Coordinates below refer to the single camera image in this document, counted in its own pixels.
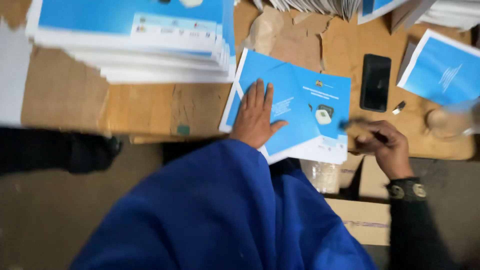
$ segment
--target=wooden table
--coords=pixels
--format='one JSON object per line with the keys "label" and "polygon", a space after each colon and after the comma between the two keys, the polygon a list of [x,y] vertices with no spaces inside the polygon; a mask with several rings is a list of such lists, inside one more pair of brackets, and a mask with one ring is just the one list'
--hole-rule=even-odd
{"label": "wooden table", "polygon": [[[258,16],[257,9],[248,2],[235,8],[235,37],[239,44],[248,35],[250,25]],[[428,134],[425,114],[439,106],[433,102],[396,87],[400,63],[408,41],[418,42],[427,26],[415,25],[410,30],[398,30],[390,35],[385,18],[364,25],[356,25],[334,18],[323,33],[324,73],[352,79],[350,117],[371,120],[388,120],[409,139],[413,157],[465,160],[474,155],[472,137],[443,141]],[[438,32],[465,43],[470,43],[469,33],[455,29],[434,27]],[[390,93],[385,113],[362,110],[360,86],[363,56],[372,53],[392,59]],[[112,132],[133,135],[137,143],[177,141],[189,138],[216,136],[218,125],[230,91],[230,85],[143,85],[111,86],[106,110],[100,125]],[[391,111],[401,102],[407,106],[398,115]],[[353,138],[349,150],[354,149]]]}

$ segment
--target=phone screen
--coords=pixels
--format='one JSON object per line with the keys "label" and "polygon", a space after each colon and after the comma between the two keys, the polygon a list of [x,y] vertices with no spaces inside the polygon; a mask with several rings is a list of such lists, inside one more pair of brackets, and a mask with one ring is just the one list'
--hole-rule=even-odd
{"label": "phone screen", "polygon": [[364,110],[385,112],[392,60],[388,57],[366,54],[363,60],[363,80],[360,107]]}

